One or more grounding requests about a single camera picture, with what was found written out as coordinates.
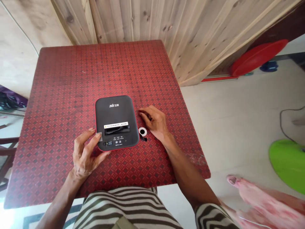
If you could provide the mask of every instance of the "left hand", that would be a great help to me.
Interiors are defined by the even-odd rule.
[[[94,133],[95,129],[90,128],[74,140],[74,168],[72,172],[77,179],[85,180],[93,172],[93,170],[95,170],[98,165],[111,153],[111,151],[106,151],[102,152],[97,157],[91,157],[91,153],[94,147],[98,144],[98,141],[101,138],[101,134],[96,134],[86,146],[85,142],[91,136],[93,136]]]

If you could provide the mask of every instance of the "black label printer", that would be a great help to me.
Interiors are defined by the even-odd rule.
[[[127,95],[100,98],[95,102],[96,132],[101,151],[123,149],[139,143],[132,99]]]

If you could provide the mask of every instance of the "green stool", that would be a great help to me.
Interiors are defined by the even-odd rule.
[[[291,140],[278,140],[271,144],[269,158],[282,181],[305,195],[305,146]]]

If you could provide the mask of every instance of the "hand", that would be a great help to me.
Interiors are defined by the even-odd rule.
[[[111,151],[106,151],[97,157],[91,157],[91,153],[100,140],[101,134],[96,134],[86,146],[85,142],[91,136],[93,136],[94,133],[95,129],[90,128],[74,140],[73,175],[77,179],[85,180],[92,173],[92,171],[95,170],[98,165],[111,153]]]
[[[153,105],[140,108],[139,112],[150,132],[164,144],[171,136],[166,126],[165,114]]]

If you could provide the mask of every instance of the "red patterned tablecloth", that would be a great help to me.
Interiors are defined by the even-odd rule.
[[[136,112],[154,105],[204,178],[204,158],[173,69],[160,40],[43,48],[25,114],[5,208],[51,202],[73,167],[73,140],[95,127],[98,98],[129,95]],[[145,126],[137,115],[138,127]],[[114,151],[86,180],[77,197],[119,186],[175,183],[162,144]]]

